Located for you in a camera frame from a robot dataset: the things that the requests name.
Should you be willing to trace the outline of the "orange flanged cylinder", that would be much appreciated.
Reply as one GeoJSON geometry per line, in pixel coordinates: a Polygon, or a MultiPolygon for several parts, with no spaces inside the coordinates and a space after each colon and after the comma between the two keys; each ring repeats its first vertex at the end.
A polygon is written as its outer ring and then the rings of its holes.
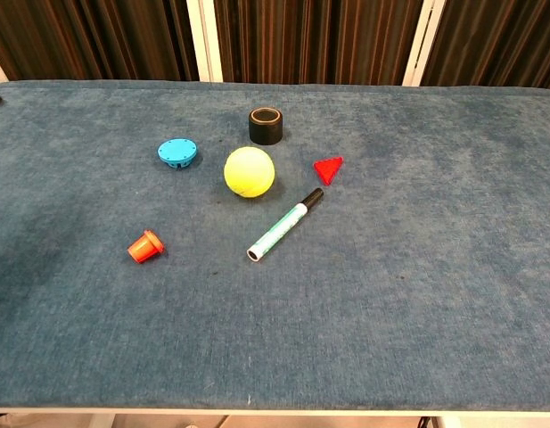
{"type": "Polygon", "coordinates": [[[144,230],[143,234],[127,248],[128,255],[139,264],[164,251],[163,241],[152,230],[144,230]]]}

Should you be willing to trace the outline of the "blue round disc part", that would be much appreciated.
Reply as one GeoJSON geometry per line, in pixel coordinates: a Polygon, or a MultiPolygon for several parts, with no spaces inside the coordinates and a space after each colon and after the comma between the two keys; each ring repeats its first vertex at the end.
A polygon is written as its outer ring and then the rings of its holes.
{"type": "Polygon", "coordinates": [[[163,142],[157,154],[162,162],[173,169],[189,167],[198,154],[198,147],[193,140],[173,138],[163,142]]]}

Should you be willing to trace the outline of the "yellow tennis ball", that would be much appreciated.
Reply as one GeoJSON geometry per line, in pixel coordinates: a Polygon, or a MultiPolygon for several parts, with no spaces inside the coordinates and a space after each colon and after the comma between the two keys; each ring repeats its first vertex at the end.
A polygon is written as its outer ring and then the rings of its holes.
{"type": "Polygon", "coordinates": [[[274,183],[275,165],[265,151],[244,146],[227,157],[224,179],[235,194],[243,198],[259,197],[274,183]]]}

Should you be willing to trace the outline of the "black tape roll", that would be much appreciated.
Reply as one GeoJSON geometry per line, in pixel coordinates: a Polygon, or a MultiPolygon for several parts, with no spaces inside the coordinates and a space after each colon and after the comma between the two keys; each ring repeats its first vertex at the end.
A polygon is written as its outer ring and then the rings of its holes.
{"type": "Polygon", "coordinates": [[[273,107],[258,107],[249,113],[250,140],[259,145],[273,145],[283,138],[283,114],[273,107]]]}

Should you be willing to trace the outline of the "green white marker pen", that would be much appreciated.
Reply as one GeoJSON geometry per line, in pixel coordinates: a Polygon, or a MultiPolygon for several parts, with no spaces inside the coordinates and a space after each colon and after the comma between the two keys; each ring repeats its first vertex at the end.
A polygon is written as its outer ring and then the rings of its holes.
{"type": "Polygon", "coordinates": [[[292,207],[247,250],[250,260],[253,262],[260,261],[322,200],[323,196],[323,189],[318,187],[301,202],[292,207]]]}

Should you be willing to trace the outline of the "dark striped curtain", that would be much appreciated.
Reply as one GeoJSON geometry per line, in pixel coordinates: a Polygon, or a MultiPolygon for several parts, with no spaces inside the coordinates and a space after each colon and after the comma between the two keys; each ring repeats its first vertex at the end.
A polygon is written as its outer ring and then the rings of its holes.
{"type": "MultiPolygon", "coordinates": [[[[214,0],[225,82],[402,85],[423,0],[214,0]]],[[[10,80],[200,81],[186,0],[0,0],[10,80]]],[[[422,86],[550,89],[550,0],[447,0],[422,86]]]]}

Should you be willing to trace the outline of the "red triangular block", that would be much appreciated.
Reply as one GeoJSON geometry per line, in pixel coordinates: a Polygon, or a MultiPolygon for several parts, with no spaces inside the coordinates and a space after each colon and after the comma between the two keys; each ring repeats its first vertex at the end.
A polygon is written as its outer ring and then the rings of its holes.
{"type": "Polygon", "coordinates": [[[343,158],[341,156],[317,160],[313,168],[324,185],[330,185],[341,168],[343,158]]]}

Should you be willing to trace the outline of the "blue fabric table cover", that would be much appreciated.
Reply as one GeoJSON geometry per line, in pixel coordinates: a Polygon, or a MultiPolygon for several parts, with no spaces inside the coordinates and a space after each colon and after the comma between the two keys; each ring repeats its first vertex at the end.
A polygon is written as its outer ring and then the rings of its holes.
{"type": "Polygon", "coordinates": [[[550,89],[0,97],[0,407],[550,411],[550,89]],[[283,114],[279,143],[250,140],[258,107],[283,114]],[[160,160],[173,138],[189,167],[160,160]],[[259,197],[224,179],[244,146],[275,165],[259,197]],[[338,156],[324,185],[313,164],[338,156]],[[165,251],[139,264],[144,230],[165,251]]]}

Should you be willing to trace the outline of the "white table frame edge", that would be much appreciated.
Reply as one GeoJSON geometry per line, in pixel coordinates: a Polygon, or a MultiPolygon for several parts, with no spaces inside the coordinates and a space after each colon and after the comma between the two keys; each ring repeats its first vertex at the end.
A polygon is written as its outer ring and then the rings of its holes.
{"type": "Polygon", "coordinates": [[[496,418],[550,418],[550,411],[471,411],[471,410],[297,410],[297,409],[219,409],[165,407],[0,407],[0,414],[150,414],[150,415],[231,415],[231,416],[457,416],[496,418]]]}

